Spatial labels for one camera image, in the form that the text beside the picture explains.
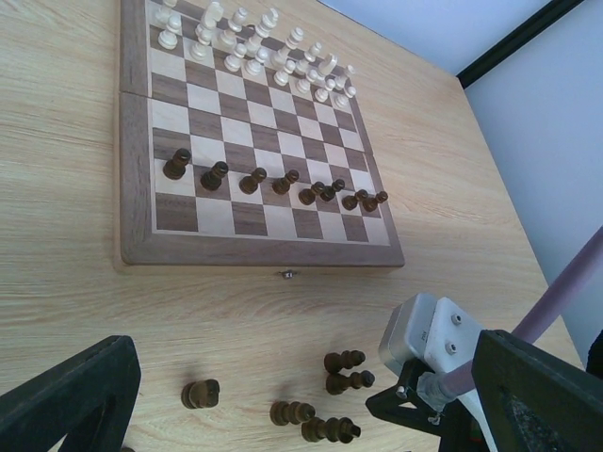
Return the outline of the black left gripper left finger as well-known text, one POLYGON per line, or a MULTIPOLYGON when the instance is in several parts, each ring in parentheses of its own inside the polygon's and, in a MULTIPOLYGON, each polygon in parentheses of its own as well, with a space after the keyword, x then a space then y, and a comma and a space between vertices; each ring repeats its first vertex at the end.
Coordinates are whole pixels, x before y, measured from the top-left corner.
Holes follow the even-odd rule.
POLYGON ((108 336, 1 395, 1 449, 119 451, 140 380, 133 339, 108 336))

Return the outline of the dark pawn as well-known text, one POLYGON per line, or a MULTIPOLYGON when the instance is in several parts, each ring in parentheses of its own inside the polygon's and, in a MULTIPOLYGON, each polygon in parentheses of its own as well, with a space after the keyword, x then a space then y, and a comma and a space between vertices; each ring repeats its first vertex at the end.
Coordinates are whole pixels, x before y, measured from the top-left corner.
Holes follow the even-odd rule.
POLYGON ((191 151, 180 148, 175 151, 172 158, 163 167, 164 175, 171 180, 179 180, 184 177, 187 165, 191 159, 191 151))
POLYGON ((325 185, 322 182, 315 182, 309 188, 304 188, 299 192, 299 201, 303 205, 311 205, 323 193, 324 189, 325 185))
POLYGON ((330 202, 335 199, 336 194, 345 188, 346 184, 343 179, 334 180, 329 186, 325 186, 320 194, 324 202, 330 202))
POLYGON ((285 195, 289 192, 291 186, 300 178, 300 174, 296 169, 289 170, 283 177, 276 178, 272 181, 272 190, 277 195, 285 195))
POLYGON ((353 195, 347 195, 343 197, 341 200, 341 204, 346 210, 352 211, 367 197, 367 191, 365 189, 360 189, 356 191, 353 195))
POLYGON ((366 212, 374 212, 378 207, 388 200, 388 194, 386 191, 380 191, 372 196, 367 196, 362 201, 363 208, 366 212))

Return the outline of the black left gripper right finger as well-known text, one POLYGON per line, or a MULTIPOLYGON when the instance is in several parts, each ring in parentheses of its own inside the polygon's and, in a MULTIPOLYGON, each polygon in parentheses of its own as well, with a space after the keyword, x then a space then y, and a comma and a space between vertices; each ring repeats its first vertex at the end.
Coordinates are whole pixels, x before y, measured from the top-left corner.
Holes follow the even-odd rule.
POLYGON ((472 377, 499 451, 602 449, 602 337, 581 370, 506 331, 482 331, 472 377))

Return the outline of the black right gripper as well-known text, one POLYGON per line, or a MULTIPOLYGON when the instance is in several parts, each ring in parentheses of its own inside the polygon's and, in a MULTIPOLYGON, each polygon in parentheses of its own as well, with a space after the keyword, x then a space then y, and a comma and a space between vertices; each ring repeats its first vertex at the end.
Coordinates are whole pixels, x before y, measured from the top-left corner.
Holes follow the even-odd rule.
POLYGON ((437 412, 418 396, 418 378, 431 371, 417 358, 406 362, 394 386, 367 399, 371 415, 439 437, 439 451, 488 451, 478 422, 459 400, 437 412))

